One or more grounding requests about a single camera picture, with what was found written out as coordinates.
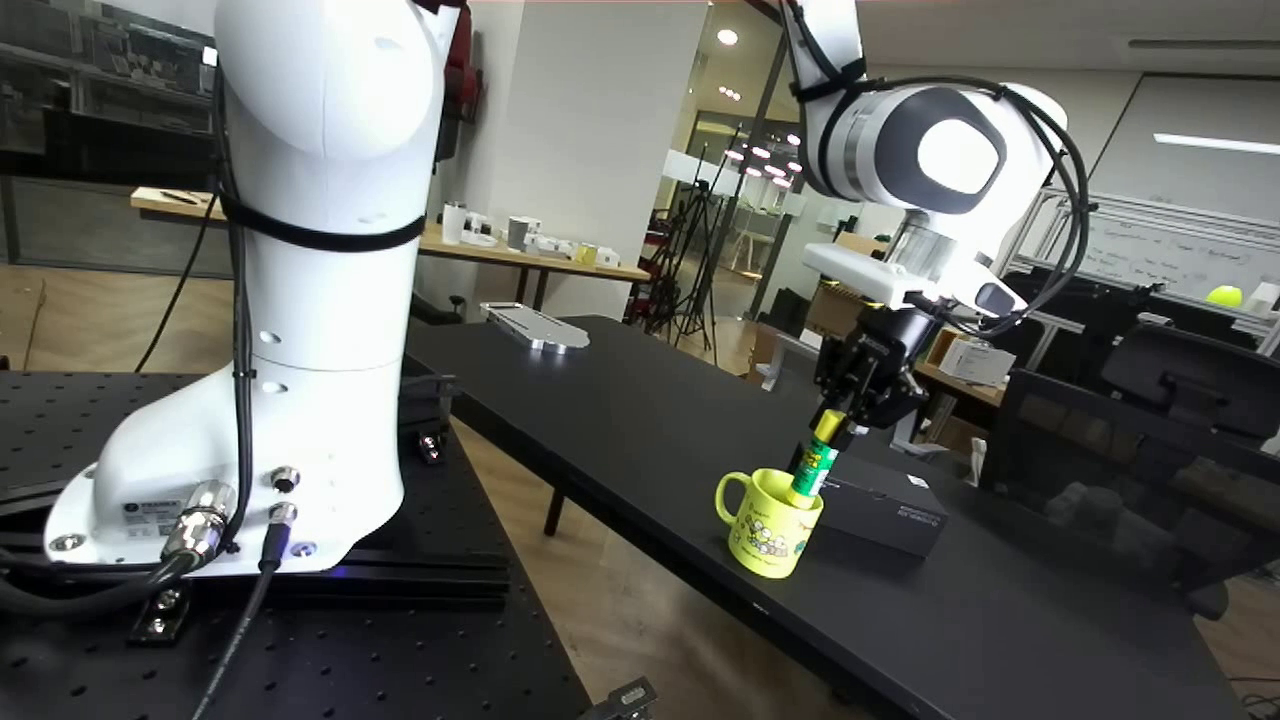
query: black table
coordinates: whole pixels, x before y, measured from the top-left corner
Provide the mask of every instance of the black table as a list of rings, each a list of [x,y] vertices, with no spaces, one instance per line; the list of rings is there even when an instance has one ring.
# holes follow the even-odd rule
[[[784,584],[740,570],[711,488],[720,471],[784,465],[810,399],[755,393],[612,318],[575,325],[594,349],[559,359],[487,325],[418,325],[407,355],[455,373],[467,425],[835,692],[966,720],[1242,716],[1164,586],[876,439],[851,442],[842,471],[907,469],[937,485],[950,526],[923,565],[842,540],[813,542]]]
[[[0,495],[68,480],[136,405],[174,393],[156,377],[5,377]],[[449,556],[513,556],[463,450],[407,469],[418,542]],[[0,716],[191,716],[240,602],[200,602],[178,646],[130,646],[134,614],[26,623],[0,614]],[[213,716],[556,716],[588,696],[509,565],[504,606],[276,602],[251,623]]]

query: yellow ball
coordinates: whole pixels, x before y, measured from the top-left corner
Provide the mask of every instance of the yellow ball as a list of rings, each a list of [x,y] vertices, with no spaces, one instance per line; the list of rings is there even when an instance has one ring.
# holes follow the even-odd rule
[[[1212,308],[1242,308],[1245,290],[1237,282],[1219,282],[1219,288],[1208,290],[1208,302]]]

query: black box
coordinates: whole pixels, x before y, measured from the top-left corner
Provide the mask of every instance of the black box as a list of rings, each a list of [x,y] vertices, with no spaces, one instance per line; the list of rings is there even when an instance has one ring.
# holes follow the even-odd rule
[[[879,465],[848,465],[828,475],[824,526],[842,542],[845,534],[872,540],[907,556],[930,556],[950,524],[945,503],[930,480]]]

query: desk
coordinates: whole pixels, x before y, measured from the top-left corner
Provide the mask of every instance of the desk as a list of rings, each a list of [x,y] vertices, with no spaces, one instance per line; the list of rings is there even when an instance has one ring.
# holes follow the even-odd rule
[[[720,471],[779,465],[813,405],[755,393],[612,318],[594,349],[520,353],[501,326],[411,325],[407,355],[461,377],[455,412],[833,689],[911,716],[1242,716],[1194,614],[1135,577],[1048,542],[950,469],[858,439],[842,471],[930,475],[953,519],[923,565],[813,542],[792,581],[735,566],[711,513]]]
[[[136,186],[130,196],[130,208],[145,215],[164,215],[164,219],[204,219],[210,191],[178,191],[178,186]],[[482,246],[482,243],[444,243],[442,223],[425,228],[425,256],[444,256],[444,261],[474,261],[474,263],[504,263],[518,267],[518,301],[527,296],[527,271],[536,271],[536,288],[527,296],[531,308],[546,308],[550,296],[550,275],[588,275],[588,280],[624,280],[624,282],[647,282],[647,271],[639,267],[598,267],[598,263],[574,263],[559,256],[531,256],[518,246]]]
[[[5,377],[0,495],[59,488],[105,430],[178,377]],[[418,542],[513,556],[463,450],[405,469]],[[588,696],[527,584],[509,565],[504,606],[276,602],[251,623],[213,716],[582,716]],[[134,613],[93,623],[0,614],[0,716],[191,716],[247,594],[200,602],[178,646],[130,646]]]

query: mug handle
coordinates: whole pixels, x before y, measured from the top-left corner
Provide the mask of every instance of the mug handle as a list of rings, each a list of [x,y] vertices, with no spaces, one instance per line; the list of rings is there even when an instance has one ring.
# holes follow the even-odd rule
[[[720,485],[716,485],[716,515],[720,515],[720,524],[735,524],[735,513],[724,509],[724,488],[730,488],[730,485],[745,485],[745,492],[749,492],[749,488],[752,488],[752,475],[749,475],[749,471],[724,471],[724,475],[720,475]]]

